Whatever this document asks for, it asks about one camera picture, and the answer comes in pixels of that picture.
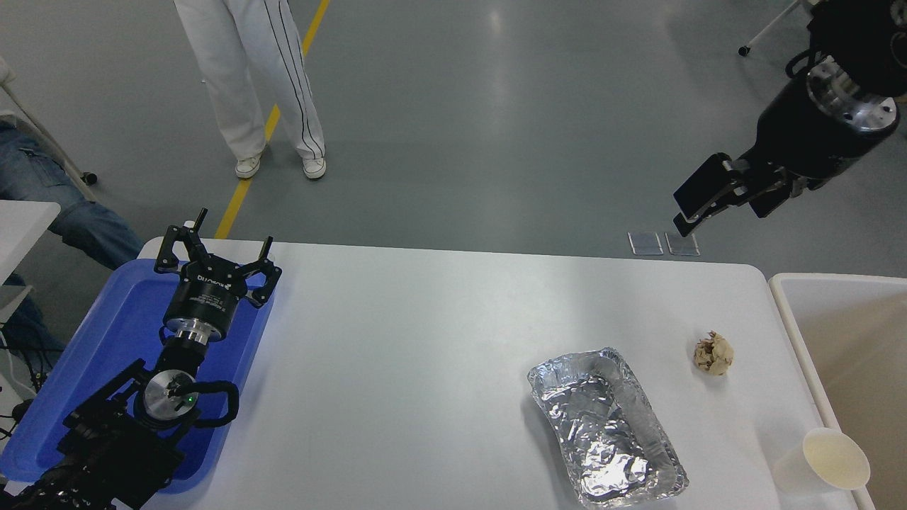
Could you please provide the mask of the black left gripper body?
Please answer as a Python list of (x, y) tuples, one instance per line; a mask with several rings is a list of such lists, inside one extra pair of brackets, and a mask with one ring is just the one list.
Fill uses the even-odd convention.
[(171, 332), (195, 320), (227, 335), (247, 284), (232, 261), (185, 263), (179, 269), (179, 284), (163, 316)]

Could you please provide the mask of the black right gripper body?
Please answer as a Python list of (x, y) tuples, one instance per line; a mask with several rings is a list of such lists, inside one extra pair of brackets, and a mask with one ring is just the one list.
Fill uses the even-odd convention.
[(873, 135), (822, 112), (798, 76), (777, 94), (757, 122), (755, 168), (784, 169), (806, 179), (807, 188), (825, 186), (874, 149)]

